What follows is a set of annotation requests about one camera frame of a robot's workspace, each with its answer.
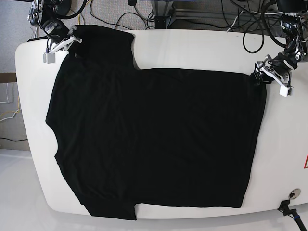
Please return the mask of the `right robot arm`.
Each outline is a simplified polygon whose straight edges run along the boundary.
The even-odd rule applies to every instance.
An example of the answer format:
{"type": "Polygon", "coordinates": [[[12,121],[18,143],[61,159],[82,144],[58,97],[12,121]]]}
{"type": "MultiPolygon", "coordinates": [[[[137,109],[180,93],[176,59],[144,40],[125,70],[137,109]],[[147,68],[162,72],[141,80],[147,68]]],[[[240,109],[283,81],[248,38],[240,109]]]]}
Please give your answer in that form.
{"type": "Polygon", "coordinates": [[[66,51],[74,42],[82,39],[74,35],[75,28],[69,29],[62,21],[75,18],[86,6],[84,0],[80,8],[69,15],[72,2],[70,0],[33,0],[28,13],[28,21],[32,26],[40,28],[47,36],[46,54],[66,51]]]}

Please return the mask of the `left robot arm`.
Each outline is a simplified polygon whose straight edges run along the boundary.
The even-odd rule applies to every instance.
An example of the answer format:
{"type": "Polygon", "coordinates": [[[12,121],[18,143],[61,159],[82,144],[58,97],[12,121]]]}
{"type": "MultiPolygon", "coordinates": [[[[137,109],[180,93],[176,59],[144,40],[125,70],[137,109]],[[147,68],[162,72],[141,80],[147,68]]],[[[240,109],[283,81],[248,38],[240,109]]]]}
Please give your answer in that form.
{"type": "Polygon", "coordinates": [[[286,44],[284,45],[272,35],[264,13],[261,13],[261,20],[271,39],[277,45],[283,47],[283,51],[274,58],[267,55],[263,61],[256,62],[252,76],[254,76],[257,85],[261,83],[270,84],[272,81],[276,81],[282,87],[289,89],[292,87],[291,72],[298,68],[298,63],[308,60],[301,18],[295,13],[283,13],[281,15],[282,31],[286,34],[286,44]]]}

